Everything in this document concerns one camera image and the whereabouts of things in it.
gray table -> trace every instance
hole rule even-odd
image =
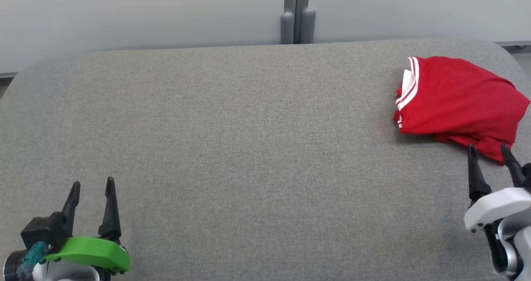
[[[497,279],[463,225],[465,149],[399,134],[408,56],[466,58],[531,83],[501,47],[421,39],[73,54],[0,100],[0,254],[82,184],[97,235],[117,183],[128,281]],[[531,117],[514,154],[531,161]],[[481,161],[510,186],[506,168]]]

red shirt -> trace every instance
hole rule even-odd
[[[503,164],[502,143],[511,147],[529,99],[514,85],[463,59],[409,58],[397,90],[395,121],[401,133],[434,134],[436,141],[473,143]]]

green bracket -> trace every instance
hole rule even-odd
[[[49,254],[44,259],[53,262],[59,258],[113,272],[129,271],[131,262],[129,254],[115,242],[89,236],[69,238],[59,253]]]

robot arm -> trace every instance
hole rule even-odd
[[[12,252],[4,264],[5,281],[110,281],[129,271],[129,254],[121,245],[114,179],[107,179],[107,205],[99,237],[72,235],[81,184],[74,183],[63,210],[36,217],[22,230],[26,250]]]
[[[513,188],[492,192],[477,162],[477,153],[468,147],[470,207],[465,228],[483,230],[496,271],[511,281],[531,281],[531,164],[522,168],[509,149],[502,145]]]

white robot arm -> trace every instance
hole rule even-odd
[[[531,163],[520,167],[502,145],[514,187],[492,192],[483,179],[477,152],[468,147],[468,186],[472,200],[465,228],[483,230],[496,271],[511,281],[531,281]]]

